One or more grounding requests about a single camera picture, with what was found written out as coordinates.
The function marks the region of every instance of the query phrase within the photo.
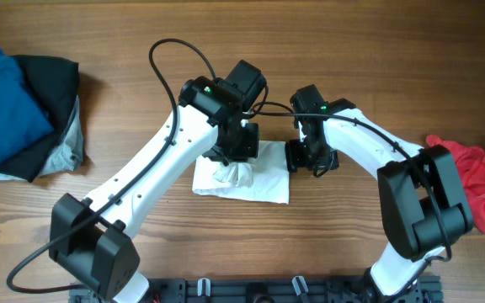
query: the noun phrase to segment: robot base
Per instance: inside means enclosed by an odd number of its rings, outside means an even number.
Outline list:
[[[211,296],[198,296],[198,281],[185,279],[150,279],[146,296],[140,303],[253,303],[247,294],[249,284],[264,284],[275,303],[361,303],[349,291],[360,276],[339,276],[306,281],[307,299],[297,297],[290,279],[222,280],[211,282]],[[393,303],[442,303],[440,277],[421,276],[412,290]],[[71,290],[69,303],[105,303],[89,290]]]

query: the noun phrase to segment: white cloth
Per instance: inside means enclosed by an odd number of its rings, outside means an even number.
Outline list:
[[[289,187],[285,142],[260,141],[256,159],[228,167],[204,157],[195,162],[192,191],[196,194],[288,204]]]

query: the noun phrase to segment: wood grain surface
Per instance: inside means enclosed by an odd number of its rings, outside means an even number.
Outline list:
[[[80,62],[88,155],[75,173],[0,183],[0,302],[66,301],[65,293],[12,293],[5,279],[48,240],[58,198],[82,197],[114,175],[168,117],[168,98],[147,61],[151,44],[167,37],[197,45],[221,77],[239,60],[251,62],[268,80],[270,101],[288,104],[314,83],[325,99],[355,102],[407,141],[423,144],[436,134],[485,148],[485,1],[0,6],[7,54]],[[164,45],[155,59],[174,92],[207,74],[182,46]],[[262,139],[298,136],[289,119],[255,121]],[[292,174],[289,205],[197,196],[189,167],[136,239],[140,270],[187,279],[362,274],[386,245],[377,184],[346,156],[340,162],[320,179]],[[485,302],[485,236],[474,231],[453,251],[450,263],[428,269],[442,276],[445,301]],[[17,278],[34,287],[72,281],[46,255]]]

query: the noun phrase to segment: black cable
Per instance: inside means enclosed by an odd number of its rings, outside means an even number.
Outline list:
[[[258,114],[261,115],[267,115],[267,116],[277,116],[277,117],[306,117],[306,118],[318,118],[318,119],[336,119],[336,120],[343,120],[347,122],[354,123],[355,125],[360,125],[365,127],[366,129],[374,132],[376,135],[378,135],[381,139],[383,139],[386,143],[390,144],[396,151],[398,151],[400,154],[402,154],[403,157],[407,160],[409,166],[413,170],[414,174],[418,178],[419,182],[422,184],[422,186],[426,189],[426,193],[429,196],[429,199],[431,201],[432,208],[435,213],[435,218],[437,220],[437,225],[439,226],[440,233],[441,233],[441,239],[444,243],[444,247],[446,250],[446,257],[441,257],[441,256],[430,256],[424,260],[424,265],[417,271],[417,273],[400,289],[398,292],[398,295],[402,294],[406,290],[408,290],[409,287],[413,284],[413,282],[422,274],[422,272],[431,264],[432,261],[438,260],[442,262],[448,262],[452,259],[452,248],[450,247],[450,240],[448,238],[448,235],[446,234],[445,230],[445,223],[443,222],[443,217],[441,216],[441,212],[439,209],[439,206],[437,205],[437,199],[435,198],[435,194],[431,188],[431,184],[429,183],[429,180],[426,178],[424,173],[418,168],[416,163],[413,161],[413,159],[397,144],[397,142],[392,141],[389,137],[385,136],[382,132],[380,132],[378,129],[375,127],[368,125],[364,122],[361,122],[357,119],[352,119],[348,117],[344,117],[341,115],[337,114],[292,114],[292,113],[262,113],[259,112]]]
[[[224,159],[222,160],[222,164],[224,164],[224,166],[228,166],[230,161],[229,159],[226,157],[226,155],[224,155],[223,152],[220,152],[220,151],[217,151],[215,149],[216,146],[213,146],[211,147],[211,150],[218,156],[218,157],[223,157]]]
[[[172,105],[172,113],[173,113],[173,119],[172,119],[172,129],[169,132],[169,137],[167,138],[166,142],[158,152],[158,154],[127,184],[125,185],[124,188],[122,188],[117,194],[115,194],[109,201],[102,206],[99,210],[95,211],[92,215],[90,215],[87,219],[84,221],[78,223],[76,226],[74,226],[70,231],[67,233],[58,236],[54,240],[46,243],[44,246],[41,248],[37,249],[33,253],[31,253],[27,258],[25,258],[22,262],[20,262],[16,267],[11,270],[11,272],[8,274],[7,277],[7,287],[9,287],[10,290],[19,292],[19,293],[24,293],[24,294],[48,294],[48,293],[53,293],[53,292],[58,292],[58,291],[66,291],[66,290],[75,290],[75,289],[81,289],[84,287],[82,284],[73,284],[73,285],[66,285],[66,286],[59,286],[59,287],[52,287],[52,288],[44,288],[44,289],[30,289],[30,288],[24,288],[24,287],[19,287],[14,285],[13,280],[16,274],[19,273],[20,270],[22,270],[27,264],[29,264],[31,261],[35,260],[37,257],[39,257],[42,253],[45,251],[49,250],[53,246],[55,246],[58,242],[68,238],[72,234],[76,233],[77,231],[80,231],[82,228],[84,228],[87,225],[90,224],[96,224],[98,222],[99,217],[104,213],[107,209],[109,209],[113,204],[115,204],[116,201],[119,201],[119,199],[129,190],[134,186],[150,169],[153,167],[160,157],[166,152],[166,150],[171,146],[171,143],[173,139],[175,138],[175,135],[177,134],[177,123],[178,123],[178,111],[177,111],[177,104],[175,103],[175,97],[173,96],[173,93],[171,89],[168,86],[168,83],[160,73],[160,71],[157,68],[157,65],[155,64],[154,60],[152,59],[152,53],[154,50],[161,44],[167,43],[167,42],[174,42],[174,43],[179,43],[182,45],[188,46],[190,49],[195,51],[198,55],[200,55],[201,59],[205,62],[207,67],[209,68],[209,71],[211,72],[212,78],[216,78],[215,71],[212,69],[211,64],[205,58],[205,55],[201,53],[200,50],[198,50],[195,46],[191,45],[190,43],[179,40],[179,39],[163,39],[159,40],[157,43],[151,46],[151,49],[149,50],[149,63],[151,63],[151,67],[154,70],[154,72],[157,74],[158,80],[162,83],[164,88],[166,89],[166,93],[169,96],[169,101]]]
[[[252,119],[253,117],[255,117],[259,111],[261,111],[261,109],[263,108],[263,106],[265,105],[265,101],[267,100],[267,96],[269,95],[269,86],[265,85],[265,95],[263,96],[263,101],[261,101],[260,103],[258,104],[255,104],[253,107],[252,107],[252,111],[253,113],[252,114],[248,114],[245,119]],[[253,108],[255,106],[259,105],[259,109],[258,111],[254,111]]]
[[[295,113],[295,112],[293,111],[293,109],[290,109],[290,107],[289,107],[289,106],[287,106],[287,105],[284,105],[284,104],[279,104],[279,103],[276,103],[276,102],[264,102],[264,101],[262,101],[262,102],[260,102],[260,103],[258,103],[258,104],[255,104],[255,105],[252,107],[252,111],[253,111],[254,113],[258,113],[258,114],[259,114],[259,111],[257,111],[255,108],[256,108],[256,107],[258,107],[260,104],[279,106],[279,107],[281,107],[282,109],[285,109],[285,110],[287,110],[288,112],[290,112],[290,113],[292,113],[292,114],[294,114],[294,113]]]
[[[322,177],[325,173],[327,173],[329,170],[331,170],[333,168],[335,159],[336,159],[336,157],[334,156],[334,152],[333,152],[332,156],[331,156],[330,163],[320,173],[317,173],[317,164],[316,164],[316,166],[313,168],[313,176],[316,177],[316,178]]]
[[[262,102],[259,102],[259,103],[253,105],[253,107],[252,107],[253,116],[251,118],[253,118],[256,115],[258,115],[259,112],[261,112],[261,109],[263,108],[264,105],[274,105],[274,106],[278,106],[278,107],[281,107],[282,109],[286,109],[287,111],[289,111],[292,114],[295,113],[293,111],[293,109],[290,109],[289,106],[287,106],[287,105],[279,104],[279,103],[276,103],[276,102],[265,102],[265,101],[262,101]]]

